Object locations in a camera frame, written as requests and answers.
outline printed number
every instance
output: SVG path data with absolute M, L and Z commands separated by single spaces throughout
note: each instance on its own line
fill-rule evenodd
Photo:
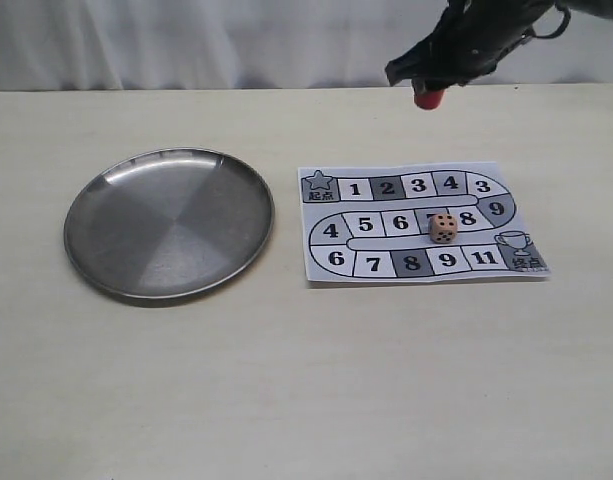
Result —
M 445 267 L 453 267 L 457 263 L 457 259 L 449 253 L 442 253 L 439 259 Z
M 401 215 L 393 218 L 393 225 L 395 225 L 395 228 L 398 228 L 399 230 L 406 230 L 408 228 L 406 217 L 402 217 Z
M 446 179 L 446 181 L 444 182 L 444 186 L 445 187 L 450 187 L 453 190 L 455 190 L 456 188 L 458 188 L 457 182 L 455 181 L 455 177 L 453 177 L 452 175 L 450 177 L 448 177 Z
M 490 205 L 488 205 L 488 208 L 490 208 L 490 211 L 493 213 L 493 215 L 503 215 L 506 211 L 504 209 L 504 206 L 499 202 L 491 203 Z
M 488 182 L 485 182 L 484 180 L 479 180 L 475 182 L 475 185 L 479 187 L 477 189 L 478 192 L 490 192 L 490 187 L 488 186 Z
M 359 219 L 359 229 L 362 232 L 370 232 L 373 229 L 373 224 L 370 223 L 370 218 L 362 217 Z
M 406 257 L 404 259 L 407 270 L 419 270 L 422 266 L 419 264 L 417 257 Z
M 393 190 L 393 184 L 390 182 L 384 182 L 380 185 L 380 187 L 382 187 L 382 193 L 384 195 L 392 195 L 395 193 L 395 190 Z
M 328 261 L 330 262 L 331 265 L 335 265 L 336 267 L 339 267 L 340 265 L 343 265 L 345 262 L 344 255 L 342 254 L 342 252 L 331 252 L 331 254 L 328 255 Z
M 324 235 L 328 235 L 330 238 L 339 237 L 339 233 L 337 233 L 337 227 L 334 223 L 331 223 L 326 230 L 324 230 Z
M 424 180 L 421 178 L 416 178 L 411 182 L 413 184 L 414 192 L 423 192 L 426 190 L 426 185 L 424 184 Z
M 475 217 L 473 217 L 473 214 L 470 212 L 460 213 L 459 218 L 462 219 L 464 225 L 475 225 L 477 223 L 477 220 L 475 220 Z
M 379 258 L 367 258 L 366 259 L 366 263 L 371 263 L 372 265 L 370 267 L 370 271 L 371 272 L 376 272 L 377 269 L 379 268 Z
M 477 263 L 480 265 L 486 265 L 488 263 L 493 263 L 493 264 L 497 264 L 497 262 L 495 261 L 495 257 L 493 256 L 492 252 L 484 252 L 484 255 L 482 255 L 479 252 L 475 252 L 472 254 L 473 257 L 475 257 L 475 260 L 477 260 Z

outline wooden dice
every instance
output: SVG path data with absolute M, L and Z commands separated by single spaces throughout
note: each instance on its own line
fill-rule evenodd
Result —
M 457 220 L 447 213 L 433 215 L 428 221 L 428 234 L 435 243 L 450 243 L 457 237 Z

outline stainless steel plate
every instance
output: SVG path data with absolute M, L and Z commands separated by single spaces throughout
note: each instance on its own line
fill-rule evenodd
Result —
M 268 186 L 248 165 L 210 150 L 166 149 L 88 184 L 68 212 L 64 243 L 99 289 L 175 299 L 242 272 L 263 250 L 273 218 Z

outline table surface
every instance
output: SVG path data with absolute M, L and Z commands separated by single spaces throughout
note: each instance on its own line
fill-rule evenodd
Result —
M 110 165 L 257 169 L 265 254 L 187 305 L 80 281 L 66 212 Z M 547 282 L 314 289 L 296 169 L 497 161 Z M 613 85 L 0 93 L 0 479 L 613 479 Z

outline white wall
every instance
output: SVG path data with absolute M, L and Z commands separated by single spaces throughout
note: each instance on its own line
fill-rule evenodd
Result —
M 0 90 L 385 85 L 444 0 L 0 0 Z M 553 12 L 540 24 L 551 29 Z M 613 23 L 508 57 L 486 83 L 613 82 Z

